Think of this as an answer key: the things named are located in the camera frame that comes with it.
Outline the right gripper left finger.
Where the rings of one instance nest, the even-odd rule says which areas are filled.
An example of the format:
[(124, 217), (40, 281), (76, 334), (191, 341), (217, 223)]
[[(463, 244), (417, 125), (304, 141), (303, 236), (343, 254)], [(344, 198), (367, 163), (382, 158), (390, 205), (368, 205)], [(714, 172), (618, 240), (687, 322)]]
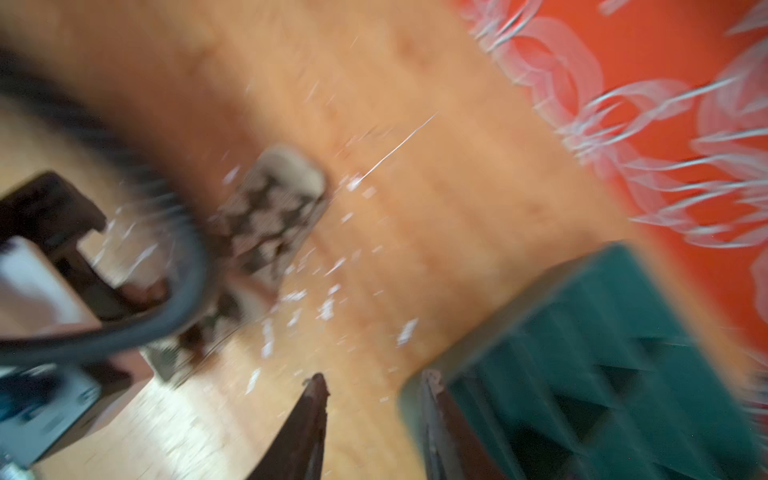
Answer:
[(304, 382), (302, 394), (248, 480), (322, 478), (329, 396), (322, 373)]

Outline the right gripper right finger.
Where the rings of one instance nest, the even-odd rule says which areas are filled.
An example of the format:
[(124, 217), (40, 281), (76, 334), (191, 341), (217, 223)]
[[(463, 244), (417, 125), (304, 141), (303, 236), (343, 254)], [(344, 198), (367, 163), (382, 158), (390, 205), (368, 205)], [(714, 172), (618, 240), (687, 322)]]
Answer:
[(422, 372), (419, 405), (428, 479), (507, 479), (450, 396), (438, 371)]

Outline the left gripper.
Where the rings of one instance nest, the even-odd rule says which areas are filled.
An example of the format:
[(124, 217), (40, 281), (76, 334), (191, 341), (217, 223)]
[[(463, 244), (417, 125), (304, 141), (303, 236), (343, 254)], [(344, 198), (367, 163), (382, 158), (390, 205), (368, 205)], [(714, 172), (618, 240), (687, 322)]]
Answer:
[(120, 321), (166, 302), (171, 293), (167, 280), (145, 288), (133, 283), (113, 287), (81, 254), (78, 242), (106, 225), (102, 211), (53, 171), (1, 196), (1, 241), (20, 236), (36, 244), (99, 320)]

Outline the green divided tray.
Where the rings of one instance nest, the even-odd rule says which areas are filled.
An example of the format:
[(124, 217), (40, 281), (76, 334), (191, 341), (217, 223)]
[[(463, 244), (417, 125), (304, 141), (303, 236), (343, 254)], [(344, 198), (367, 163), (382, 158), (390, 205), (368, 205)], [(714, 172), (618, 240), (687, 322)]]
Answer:
[(447, 419), (504, 479), (763, 479), (766, 405), (739, 399), (622, 243), (550, 268), (404, 384), (427, 470)]

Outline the brown argyle sock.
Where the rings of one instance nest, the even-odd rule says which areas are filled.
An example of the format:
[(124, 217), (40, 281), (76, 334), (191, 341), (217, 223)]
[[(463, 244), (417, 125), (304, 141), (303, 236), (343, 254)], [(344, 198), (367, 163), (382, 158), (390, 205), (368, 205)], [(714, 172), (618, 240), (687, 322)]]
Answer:
[(212, 222), (222, 285), (199, 321), (142, 354), (179, 386), (243, 327), (277, 305), (288, 267), (330, 201), (327, 175), (303, 152), (272, 146), (257, 159)]

